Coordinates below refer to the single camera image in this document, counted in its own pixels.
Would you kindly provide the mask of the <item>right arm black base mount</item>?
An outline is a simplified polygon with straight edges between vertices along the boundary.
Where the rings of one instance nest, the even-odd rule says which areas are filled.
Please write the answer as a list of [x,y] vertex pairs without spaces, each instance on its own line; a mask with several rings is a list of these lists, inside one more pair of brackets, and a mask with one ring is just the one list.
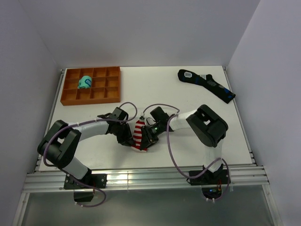
[[195,179],[186,179],[186,181],[191,186],[209,186],[202,188],[202,194],[208,199],[218,199],[222,196],[222,185],[226,185],[229,187],[230,185],[230,177],[228,171],[223,169],[223,165],[220,168],[212,173],[207,170],[202,176]]

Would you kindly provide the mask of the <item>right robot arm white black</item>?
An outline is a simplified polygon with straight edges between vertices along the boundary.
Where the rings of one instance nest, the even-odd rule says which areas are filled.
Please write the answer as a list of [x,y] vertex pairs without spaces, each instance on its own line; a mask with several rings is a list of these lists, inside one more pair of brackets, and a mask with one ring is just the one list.
[[209,106],[201,105],[198,109],[169,116],[155,104],[150,112],[155,123],[141,127],[141,141],[139,149],[147,149],[158,142],[158,136],[164,132],[169,133],[179,129],[192,129],[204,146],[204,180],[210,184],[215,183],[223,166],[222,143],[228,130],[227,123],[216,114]]

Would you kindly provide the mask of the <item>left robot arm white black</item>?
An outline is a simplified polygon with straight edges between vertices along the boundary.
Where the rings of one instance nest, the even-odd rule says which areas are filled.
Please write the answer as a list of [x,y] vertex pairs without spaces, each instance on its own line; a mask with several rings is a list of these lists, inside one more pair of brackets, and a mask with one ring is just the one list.
[[94,136],[113,134],[119,144],[132,146],[135,143],[128,121],[128,113],[119,107],[86,122],[68,124],[57,120],[38,145],[37,152],[43,160],[73,176],[79,187],[86,188],[93,177],[91,169],[75,157],[78,143]]

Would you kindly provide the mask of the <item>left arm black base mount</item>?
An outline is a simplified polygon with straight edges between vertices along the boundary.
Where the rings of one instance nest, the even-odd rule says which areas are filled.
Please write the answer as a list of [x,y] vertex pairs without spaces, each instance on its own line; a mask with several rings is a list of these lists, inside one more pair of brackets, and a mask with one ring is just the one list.
[[[107,198],[103,189],[106,187],[107,174],[91,174],[86,179],[76,179],[71,175],[66,175],[63,189],[73,190],[73,199],[76,205],[85,208],[92,208],[102,205]],[[95,198],[95,193],[100,192],[103,199],[96,204],[90,204]]]

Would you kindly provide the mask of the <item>red white striped sock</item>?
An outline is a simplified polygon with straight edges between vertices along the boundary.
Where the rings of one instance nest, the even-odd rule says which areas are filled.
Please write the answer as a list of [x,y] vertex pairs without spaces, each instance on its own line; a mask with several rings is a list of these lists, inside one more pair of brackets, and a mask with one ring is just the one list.
[[142,144],[142,126],[145,126],[145,119],[142,117],[136,123],[133,131],[133,140],[135,144],[131,146],[134,151],[145,153],[147,152],[147,148],[141,149]]

